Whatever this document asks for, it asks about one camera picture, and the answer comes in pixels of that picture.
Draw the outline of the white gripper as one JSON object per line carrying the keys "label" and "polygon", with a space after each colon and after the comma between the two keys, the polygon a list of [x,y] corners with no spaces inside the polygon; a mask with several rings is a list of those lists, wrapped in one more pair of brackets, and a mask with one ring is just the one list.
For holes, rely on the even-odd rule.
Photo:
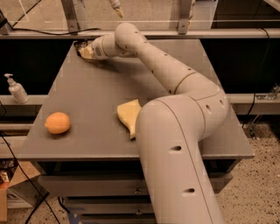
{"label": "white gripper", "polygon": [[105,60],[106,54],[102,48],[102,38],[96,38],[90,47],[81,48],[80,56],[85,60]]}

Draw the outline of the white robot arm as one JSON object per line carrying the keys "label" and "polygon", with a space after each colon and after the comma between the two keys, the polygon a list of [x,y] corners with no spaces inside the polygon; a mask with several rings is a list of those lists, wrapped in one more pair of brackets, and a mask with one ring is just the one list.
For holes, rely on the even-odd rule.
{"label": "white robot arm", "polygon": [[199,148],[228,116],[224,90],[130,23],[79,45],[77,52],[86,60],[134,55],[169,93],[146,103],[133,128],[157,224],[224,224]]}

